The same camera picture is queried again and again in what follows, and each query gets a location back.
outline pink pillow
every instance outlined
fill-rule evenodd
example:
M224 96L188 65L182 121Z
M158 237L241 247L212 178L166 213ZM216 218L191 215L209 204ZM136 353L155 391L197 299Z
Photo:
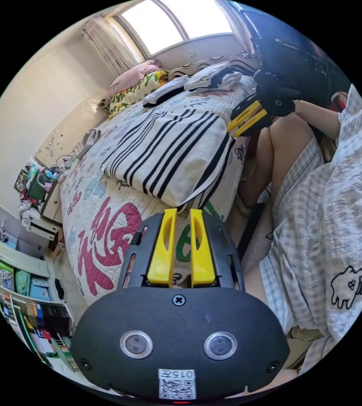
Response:
M127 90L136 86L144 76L159 71L161 63L157 60L147 60L140 63L134 68L121 74L109 87L108 98L111 99L116 93Z

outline bedsheet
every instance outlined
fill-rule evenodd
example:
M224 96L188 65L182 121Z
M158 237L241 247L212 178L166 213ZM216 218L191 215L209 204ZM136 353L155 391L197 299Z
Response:
M230 121L232 109L250 95L252 80L243 77L232 91L182 92L160 109L197 108ZM106 154L120 135L145 111L141 102L129 107L99 128L101 136L81 161L75 160L61 180L64 235L69 261L79 290L91 304L116 288L121 263L141 222L169 208L161 200L107 177L100 171ZM203 210L226 221L237 191L246 153L246 139L237 139L224 163L219 184ZM189 218L178 216L173 284L190 274Z

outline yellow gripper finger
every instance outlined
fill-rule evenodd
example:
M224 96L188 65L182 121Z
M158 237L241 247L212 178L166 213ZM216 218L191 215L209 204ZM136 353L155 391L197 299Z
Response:
M232 120L227 126L227 132L231 137L237 138L247 131L254 123L267 115L258 100L255 100L241 114Z
M197 209L191 209L191 263L192 287L212 285L215 282L215 270L202 211Z
M147 272L147 280L152 285L166 285L169 288L172 286L176 220L176 208L165 210L150 267Z

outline sticker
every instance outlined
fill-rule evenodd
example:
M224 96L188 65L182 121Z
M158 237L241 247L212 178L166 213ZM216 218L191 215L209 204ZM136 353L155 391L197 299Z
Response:
M193 369L159 369L159 398L187 401L196 399L195 371Z

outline wall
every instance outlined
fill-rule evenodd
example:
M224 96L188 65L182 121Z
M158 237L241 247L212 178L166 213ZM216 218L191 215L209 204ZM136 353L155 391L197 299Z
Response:
M14 183L44 138L72 109L111 76L83 43L85 20L39 50L0 98L0 207L19 218Z
M232 34L219 34L182 42L155 54L166 69L174 69L186 63L224 55L237 55L243 51Z

